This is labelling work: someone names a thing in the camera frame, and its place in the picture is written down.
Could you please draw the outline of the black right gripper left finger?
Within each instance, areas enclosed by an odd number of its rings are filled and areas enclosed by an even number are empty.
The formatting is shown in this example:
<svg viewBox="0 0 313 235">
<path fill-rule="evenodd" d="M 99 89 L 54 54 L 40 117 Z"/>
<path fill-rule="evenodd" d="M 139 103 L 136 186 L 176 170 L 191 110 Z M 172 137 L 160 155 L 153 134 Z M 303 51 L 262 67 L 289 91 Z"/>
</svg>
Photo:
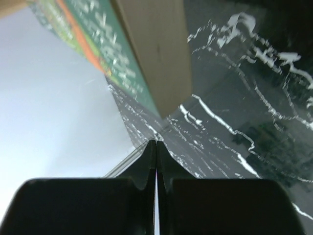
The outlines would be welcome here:
<svg viewBox="0 0 313 235">
<path fill-rule="evenodd" d="M 13 197 L 4 235 L 152 235 L 155 141 L 115 178 L 36 178 Z"/>
</svg>

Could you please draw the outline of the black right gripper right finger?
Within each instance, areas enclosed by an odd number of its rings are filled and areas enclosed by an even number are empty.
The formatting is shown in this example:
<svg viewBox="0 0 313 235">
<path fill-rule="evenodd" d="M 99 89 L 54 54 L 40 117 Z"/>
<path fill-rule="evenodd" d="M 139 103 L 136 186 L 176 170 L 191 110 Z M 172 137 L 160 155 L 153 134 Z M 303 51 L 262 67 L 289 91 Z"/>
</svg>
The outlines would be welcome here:
<svg viewBox="0 0 313 235">
<path fill-rule="evenodd" d="M 198 179 L 156 143 L 162 235 L 303 235 L 288 197 L 267 179 Z"/>
</svg>

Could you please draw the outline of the green 104-Storey Treehouse book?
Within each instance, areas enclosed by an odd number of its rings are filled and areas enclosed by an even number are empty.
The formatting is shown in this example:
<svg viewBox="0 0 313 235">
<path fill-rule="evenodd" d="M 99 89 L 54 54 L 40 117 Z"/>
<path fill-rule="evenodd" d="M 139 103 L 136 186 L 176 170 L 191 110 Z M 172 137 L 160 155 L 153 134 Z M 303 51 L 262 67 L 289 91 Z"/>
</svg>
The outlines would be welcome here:
<svg viewBox="0 0 313 235">
<path fill-rule="evenodd" d="M 192 92 L 181 0 L 30 0 L 43 27 L 157 117 Z"/>
</svg>

